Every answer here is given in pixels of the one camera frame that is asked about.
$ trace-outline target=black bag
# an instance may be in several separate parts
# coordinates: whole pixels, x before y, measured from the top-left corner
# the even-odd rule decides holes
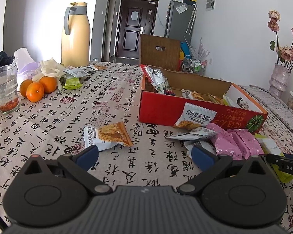
[[[0,52],[0,67],[12,64],[14,56],[8,56],[5,52]]]

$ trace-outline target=gray thermos handle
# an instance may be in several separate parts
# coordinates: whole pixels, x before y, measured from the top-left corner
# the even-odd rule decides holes
[[[65,30],[65,34],[69,35],[71,34],[71,30],[68,27],[68,18],[69,18],[69,13],[70,11],[75,11],[76,8],[75,7],[68,7],[65,11],[65,16],[64,16],[64,30]]]

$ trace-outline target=floor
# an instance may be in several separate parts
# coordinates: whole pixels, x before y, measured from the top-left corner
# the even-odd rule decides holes
[[[139,60],[127,59],[127,58],[112,57],[112,58],[110,58],[109,62],[139,65]]]

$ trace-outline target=refrigerator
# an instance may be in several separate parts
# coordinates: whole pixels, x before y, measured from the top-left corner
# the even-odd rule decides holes
[[[187,40],[187,42],[190,44],[193,32],[192,29],[192,32],[190,34],[191,25],[187,34],[186,30],[188,28],[194,6],[187,5],[188,9],[186,11],[183,11],[182,13],[179,13],[176,7],[181,5],[182,3],[174,0],[169,3],[164,37],[174,40],[180,40],[180,42],[186,42]]]

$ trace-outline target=doorway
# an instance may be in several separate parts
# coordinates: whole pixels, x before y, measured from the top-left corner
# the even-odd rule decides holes
[[[106,16],[103,33],[102,45],[102,61],[109,61],[110,57],[114,54],[114,49],[111,49],[112,28],[115,15],[116,0],[108,0],[106,6]]]
[[[139,59],[140,34],[153,35],[157,0],[121,0],[116,57]]]

